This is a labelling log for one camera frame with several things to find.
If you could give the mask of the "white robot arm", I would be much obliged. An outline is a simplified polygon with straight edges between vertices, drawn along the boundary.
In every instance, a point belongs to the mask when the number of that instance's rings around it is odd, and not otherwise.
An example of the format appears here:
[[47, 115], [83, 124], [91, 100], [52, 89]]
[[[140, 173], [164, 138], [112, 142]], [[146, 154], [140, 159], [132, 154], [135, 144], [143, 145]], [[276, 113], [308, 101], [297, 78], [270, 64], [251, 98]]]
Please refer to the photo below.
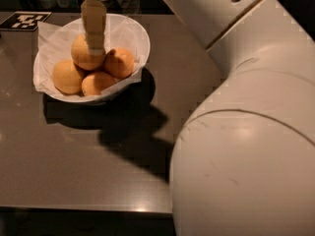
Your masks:
[[315, 236], [315, 44], [278, 0], [163, 0], [220, 68], [170, 163], [177, 236]]

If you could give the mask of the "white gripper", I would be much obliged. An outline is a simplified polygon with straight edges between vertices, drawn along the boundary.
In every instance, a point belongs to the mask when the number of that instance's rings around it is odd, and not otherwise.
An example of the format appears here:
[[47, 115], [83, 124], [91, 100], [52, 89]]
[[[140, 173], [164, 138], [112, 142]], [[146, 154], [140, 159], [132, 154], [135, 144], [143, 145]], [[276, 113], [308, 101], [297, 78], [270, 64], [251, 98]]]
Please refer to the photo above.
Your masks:
[[101, 55], [104, 53], [106, 8], [101, 1], [104, 0], [85, 0], [81, 5], [86, 43], [91, 55]]

